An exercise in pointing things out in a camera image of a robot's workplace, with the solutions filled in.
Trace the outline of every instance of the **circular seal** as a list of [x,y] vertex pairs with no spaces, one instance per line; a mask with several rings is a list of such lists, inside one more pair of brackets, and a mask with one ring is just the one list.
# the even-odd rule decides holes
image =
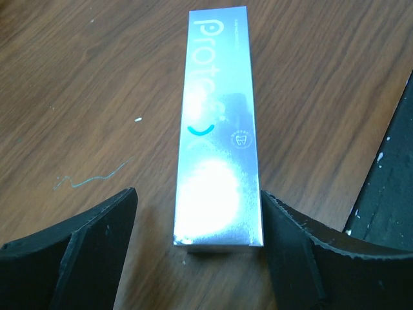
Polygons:
[[246,130],[237,130],[231,135],[231,142],[237,149],[246,149],[252,143],[252,136]]

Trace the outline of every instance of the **shiny metallic box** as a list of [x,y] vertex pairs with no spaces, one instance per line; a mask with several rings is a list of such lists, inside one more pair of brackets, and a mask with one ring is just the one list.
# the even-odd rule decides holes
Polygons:
[[263,246],[245,6],[189,13],[174,245]]

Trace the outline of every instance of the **white speck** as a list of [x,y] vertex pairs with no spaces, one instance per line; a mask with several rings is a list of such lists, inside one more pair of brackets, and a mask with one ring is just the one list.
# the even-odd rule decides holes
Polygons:
[[377,162],[379,162],[383,158],[383,152],[379,153],[379,156],[377,156]]

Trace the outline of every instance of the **blue box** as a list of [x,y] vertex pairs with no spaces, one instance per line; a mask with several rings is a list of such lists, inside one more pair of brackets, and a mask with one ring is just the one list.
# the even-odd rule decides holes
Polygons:
[[174,245],[263,246],[245,6],[189,13]]

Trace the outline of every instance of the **brown tabletop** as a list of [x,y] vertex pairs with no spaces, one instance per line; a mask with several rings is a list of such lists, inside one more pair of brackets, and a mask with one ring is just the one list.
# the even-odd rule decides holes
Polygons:
[[275,307],[262,253],[172,247],[189,10],[248,5],[261,187],[338,230],[413,67],[412,1],[1,2],[0,242],[135,187],[116,309]]

